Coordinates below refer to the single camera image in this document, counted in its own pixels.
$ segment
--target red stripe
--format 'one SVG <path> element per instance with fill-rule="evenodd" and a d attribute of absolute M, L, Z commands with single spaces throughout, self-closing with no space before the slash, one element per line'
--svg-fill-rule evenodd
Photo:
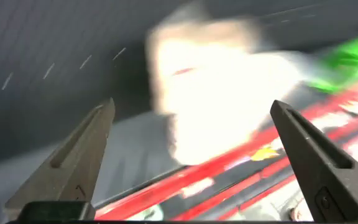
<path fill-rule="evenodd" d="M 303 115 L 308 119 L 316 118 L 328 111 L 338 109 L 338 104 L 344 103 L 355 96 L 358 96 L 358 92 L 356 91 L 345 92 L 339 96 L 332 97 L 328 104 L 311 106 Z M 224 172 L 225 165 L 232 164 L 245 156 L 252 155 L 261 146 L 271 142 L 277 137 L 276 129 L 270 128 L 258 135 L 258 138 L 252 142 L 239 146 L 204 164 L 180 171 L 171 177 L 99 209 L 96 212 L 95 218 L 97 220 L 123 220 L 129 218 L 146 208 L 178 194 L 182 188 L 192 183 L 207 177 L 214 177 Z"/>
<path fill-rule="evenodd" d="M 258 201 L 262 200 L 263 198 L 265 198 L 265 197 L 269 196 L 270 194 L 274 193 L 276 190 L 286 186 L 287 184 L 289 184 L 290 182 L 294 181 L 295 179 L 296 179 L 295 175 L 291 175 L 291 176 L 287 177 L 285 180 L 283 180 L 280 183 L 274 185 L 273 187 L 269 188 L 265 192 L 259 194 L 258 196 L 252 198 L 251 200 L 246 201 L 246 203 L 243 203 L 239 208 L 233 208 L 232 210 L 230 210 L 226 214 L 220 216 L 218 218 L 218 220 L 227 220 L 228 218 L 230 218 L 234 214 L 236 214 L 239 210 L 240 211 L 245 210 L 246 208 L 250 207 L 251 205 L 257 203 Z"/>
<path fill-rule="evenodd" d="M 290 160 L 288 159 L 288 157 L 286 157 L 282 160 L 279 160 L 279 161 L 269 165 L 268 167 L 264 168 L 261 171 L 262 178 L 271 177 L 278 170 L 282 170 L 282 169 L 286 168 L 288 165 L 290 165 Z"/>
<path fill-rule="evenodd" d="M 220 194 L 211 197 L 210 199 L 202 202 L 201 204 L 198 204 L 197 206 L 189 209 L 187 212 L 182 213 L 181 215 L 178 215 L 177 217 L 173 218 L 174 221 L 182 221 L 182 220 L 191 220 L 194 217 L 197 217 L 198 215 L 201 215 L 206 210 L 209 210 L 210 208 L 222 203 L 227 198 L 231 197 L 232 195 L 238 194 L 241 190 L 246 189 L 247 187 L 251 186 L 252 184 L 260 181 L 260 175 L 254 174 L 242 182 L 239 182 L 238 184 L 230 187 L 229 189 L 221 192 Z"/>
<path fill-rule="evenodd" d="M 358 119 L 353 120 L 353 122 L 350 122 L 348 125 L 346 125 L 344 127 L 341 127 L 341 128 L 338 128 L 337 130 L 331 132 L 330 134 L 328 134 L 328 137 L 331 138 L 331 139 L 338 139 L 338 138 L 340 138 L 342 136 L 350 134 L 352 131 L 354 131 L 357 128 L 358 128 Z M 289 165 L 290 165 L 290 161 L 286 157 L 286 158 L 281 159 L 281 160 L 269 165 L 268 167 L 264 168 L 262 171 L 260 171 L 259 176 L 261 178 L 270 177 L 273 174 L 277 173 L 278 171 L 282 170 L 283 168 L 285 168 L 286 166 L 289 166 Z M 193 207 L 193 208 L 187 210 L 186 212 L 182 213 L 181 215 L 175 217 L 174 220 L 190 220 L 190 219 L 193 219 L 193 218 L 197 217 L 198 215 L 208 211 L 209 209 L 211 209 L 211 208 L 217 206 L 219 203 L 221 203 L 221 201 L 219 201 L 219 200 L 213 200 L 214 198 L 225 198 L 226 199 L 226 198 L 228 198 L 227 195 L 229 195 L 229 193 L 231 193 L 231 192 L 226 193 L 226 191 L 223 191 L 220 194 L 214 196 L 211 199 L 211 201 L 207 200 L 207 201 L 205 201 L 205 203 L 202 203 L 200 205 L 197 205 L 196 207 Z"/>

